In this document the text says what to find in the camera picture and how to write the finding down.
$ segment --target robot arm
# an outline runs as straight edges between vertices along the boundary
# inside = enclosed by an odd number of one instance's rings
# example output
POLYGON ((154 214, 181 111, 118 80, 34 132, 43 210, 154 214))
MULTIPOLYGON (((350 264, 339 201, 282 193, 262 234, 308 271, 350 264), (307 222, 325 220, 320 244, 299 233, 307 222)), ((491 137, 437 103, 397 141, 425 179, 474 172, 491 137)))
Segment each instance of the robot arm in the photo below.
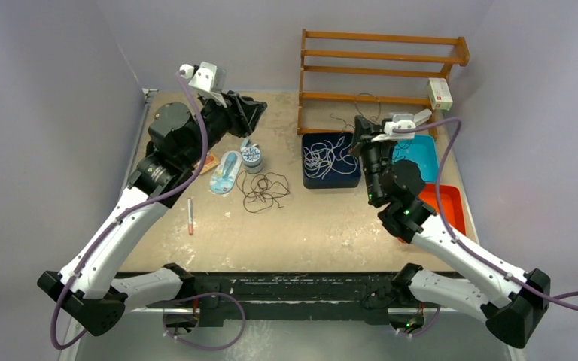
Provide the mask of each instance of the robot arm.
POLYGON ((436 211, 418 194, 424 189, 418 166, 409 160, 391 164, 394 145, 406 139, 392 129, 415 128, 412 114, 392 114, 382 125, 356 116, 351 149, 362 158, 369 204, 376 208, 386 230, 402 242, 413 244, 440 258, 468 281, 445 278, 408 264, 396 276, 400 295, 420 302, 432 302, 469 314, 486 324, 489 331, 513 347, 526 345, 548 308, 536 297, 510 280, 511 276, 549 293, 550 279, 535 269, 530 273, 497 258, 453 229, 461 244, 449 236, 436 211), (502 275, 472 255, 499 265, 502 275))
MULTIPOLYGON (((181 73, 201 95, 201 113, 205 119, 209 148, 228 132, 245 137, 255 130, 266 103, 232 91, 222 93, 224 70, 202 63, 199 67, 183 65, 181 73)), ((37 282, 57 301, 69 284, 68 280, 74 277, 61 307, 92 335, 107 332, 123 313, 175 298, 192 278, 182 268, 171 264, 146 275, 114 279, 138 241, 175 204, 180 193, 139 208, 122 221, 117 220, 119 214, 183 184, 192 175, 193 165, 201 158, 199 126, 183 103, 173 102, 158 109, 148 133, 151 141, 146 156, 130 175, 126 188, 103 226, 60 272, 47 271, 37 282), (116 226, 93 253, 86 256, 104 229, 113 223, 116 226), (84 267, 74 275, 83 258, 87 259, 84 267)))

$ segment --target light blue tray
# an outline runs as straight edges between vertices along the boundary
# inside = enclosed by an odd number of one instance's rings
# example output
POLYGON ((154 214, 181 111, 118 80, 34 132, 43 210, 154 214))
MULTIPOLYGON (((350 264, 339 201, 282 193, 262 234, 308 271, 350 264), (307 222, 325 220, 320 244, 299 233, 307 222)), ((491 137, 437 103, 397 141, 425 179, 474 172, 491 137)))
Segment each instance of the light blue tray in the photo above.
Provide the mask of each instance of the light blue tray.
POLYGON ((400 141, 393 149, 393 162, 408 159, 418 163, 422 179, 435 182, 437 178, 437 152, 435 140, 430 135, 415 135, 410 141, 400 141))

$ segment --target orange tray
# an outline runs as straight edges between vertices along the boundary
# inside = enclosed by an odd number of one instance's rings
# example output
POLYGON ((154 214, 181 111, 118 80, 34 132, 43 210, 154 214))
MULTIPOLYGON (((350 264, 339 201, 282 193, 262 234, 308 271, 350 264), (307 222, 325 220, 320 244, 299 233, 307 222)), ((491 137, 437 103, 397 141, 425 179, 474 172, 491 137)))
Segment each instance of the orange tray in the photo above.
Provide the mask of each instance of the orange tray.
MULTIPOLYGON (((437 213, 440 211, 435 200, 435 184, 429 183, 420 193, 420 198, 435 208, 437 213)), ((462 196, 460 190, 454 186, 445 186, 440 184, 440 199, 444 206, 446 218, 458 231, 463 235, 467 234, 466 224, 464 223, 464 209, 462 208, 462 196)))

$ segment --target beige table surface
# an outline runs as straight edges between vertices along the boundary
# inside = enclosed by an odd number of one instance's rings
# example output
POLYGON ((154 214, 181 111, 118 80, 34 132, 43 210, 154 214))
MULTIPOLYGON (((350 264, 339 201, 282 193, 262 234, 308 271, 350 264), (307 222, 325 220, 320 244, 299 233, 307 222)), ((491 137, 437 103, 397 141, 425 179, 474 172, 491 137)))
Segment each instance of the beige table surface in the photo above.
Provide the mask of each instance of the beige table surface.
MULTIPOLYGON (((366 272, 397 271, 413 262, 434 271, 451 270, 435 256, 391 237, 377 218, 378 210, 367 204, 364 179, 354 189, 308 190, 303 186, 300 136, 296 134, 297 93, 246 93, 268 103, 251 137, 263 152, 263 172, 287 177, 291 194, 280 200, 283 208, 249 214, 242 206, 243 194, 234 187, 226 195, 209 189, 213 170, 201 175, 138 243, 121 271, 153 271, 176 262, 191 271, 232 272, 366 272), (193 199, 195 232, 187 234, 187 198, 193 199)), ((148 123, 165 103, 183 101, 182 93, 157 93, 148 123)), ((366 116, 377 115, 375 105, 360 105, 366 116)), ((382 106, 389 111, 417 108, 382 106)), ((314 128, 341 129, 339 120, 352 123, 353 103, 310 102, 305 124, 314 128)), ((147 127, 140 140, 135 164, 145 155, 147 127)), ((217 156, 236 150, 242 139, 226 135, 213 148, 217 156)), ((446 148, 445 129, 439 130, 438 156, 446 148)), ((447 160, 443 184, 463 189, 453 155, 447 160)), ((466 197, 462 200, 467 236, 476 239, 466 197)))

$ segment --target dark blue bin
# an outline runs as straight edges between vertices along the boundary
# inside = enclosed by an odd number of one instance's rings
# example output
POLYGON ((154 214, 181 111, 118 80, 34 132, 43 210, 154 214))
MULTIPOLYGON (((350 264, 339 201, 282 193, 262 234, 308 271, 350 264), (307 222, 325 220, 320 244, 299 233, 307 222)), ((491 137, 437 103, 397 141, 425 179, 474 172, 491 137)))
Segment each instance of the dark blue bin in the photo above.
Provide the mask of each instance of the dark blue bin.
MULTIPOLYGON (((310 174, 311 176, 317 175, 313 171, 308 171, 305 168, 305 156, 308 152, 305 150, 311 149, 312 145, 317 143, 325 143, 329 141, 333 146, 336 146, 342 138, 342 142, 339 147, 336 147, 336 155, 337 158, 341 158, 341 155, 348 154, 348 149, 351 145, 351 140, 353 139, 353 134, 351 133, 312 133, 312 134, 305 134, 303 135, 303 147, 302 150, 302 159, 303 159, 303 184, 305 188, 309 189, 321 189, 321 188, 355 188, 360 183, 360 178, 362 175, 362 165, 360 163, 359 158, 351 158, 347 157, 345 160, 347 162, 353 163, 354 161, 357 163, 357 166, 353 166, 344 162, 342 160, 337 160, 333 162, 333 168, 337 171, 351 174, 340 174, 333 169, 325 174, 324 177, 308 177, 307 175, 310 174)), ((316 146, 313 149, 321 149, 324 148, 320 145, 316 146)))

